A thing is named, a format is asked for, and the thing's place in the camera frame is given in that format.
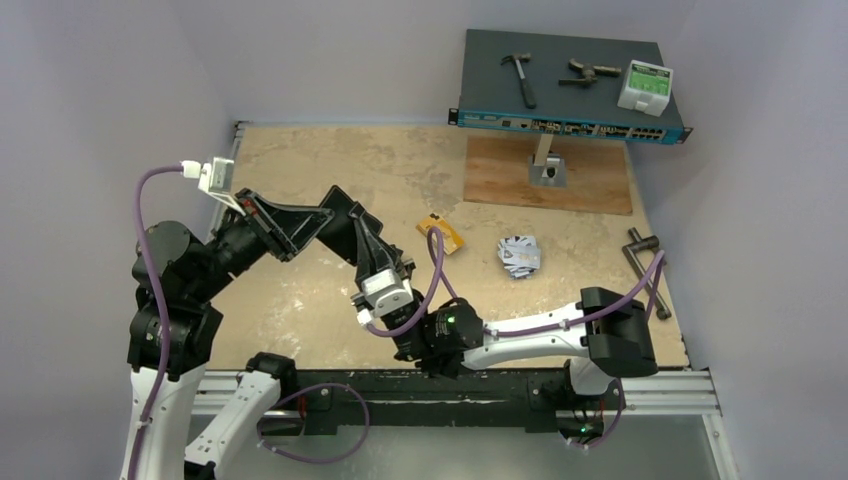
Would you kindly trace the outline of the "black leather card holder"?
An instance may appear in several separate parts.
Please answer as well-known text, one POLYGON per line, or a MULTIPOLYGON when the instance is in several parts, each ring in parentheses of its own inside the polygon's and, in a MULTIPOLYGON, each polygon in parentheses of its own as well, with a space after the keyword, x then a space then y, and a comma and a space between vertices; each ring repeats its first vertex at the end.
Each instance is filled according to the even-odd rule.
POLYGON ((358 247, 352 215, 361 217, 375 234, 382 232, 383 223, 338 185, 330 188, 319 206, 331 210, 333 218, 322 228, 317 239, 338 257, 355 266, 358 247))

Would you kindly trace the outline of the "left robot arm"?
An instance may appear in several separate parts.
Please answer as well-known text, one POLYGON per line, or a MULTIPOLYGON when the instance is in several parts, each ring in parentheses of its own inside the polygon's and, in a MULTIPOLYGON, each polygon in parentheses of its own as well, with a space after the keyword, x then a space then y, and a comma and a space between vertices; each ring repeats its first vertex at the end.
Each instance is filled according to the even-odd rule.
POLYGON ((275 204, 244 188, 208 242, 175 221, 143 230, 132 269, 139 284, 128 351, 133 419, 122 478, 221 479, 260 416, 295 402, 294 361, 258 353, 207 429, 188 439, 223 319, 214 297, 266 254, 292 260, 335 217, 329 208, 275 204))

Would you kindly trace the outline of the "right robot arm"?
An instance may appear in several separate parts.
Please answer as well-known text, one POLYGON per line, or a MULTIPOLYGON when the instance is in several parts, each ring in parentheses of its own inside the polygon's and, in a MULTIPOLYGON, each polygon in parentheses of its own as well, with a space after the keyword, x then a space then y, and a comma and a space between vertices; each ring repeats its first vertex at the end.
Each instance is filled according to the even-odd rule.
POLYGON ((443 236, 428 232, 434 272, 426 293, 411 284, 410 261, 383 241, 363 214, 349 216, 356 235, 358 294, 352 298, 360 325, 390 339, 400 361, 431 376, 455 378, 509 361, 578 356, 612 378, 640 378, 658 372, 648 326, 665 265, 658 252, 645 273, 624 294, 600 287, 558 309, 512 320, 485 321, 458 295, 432 309, 444 275, 443 236))

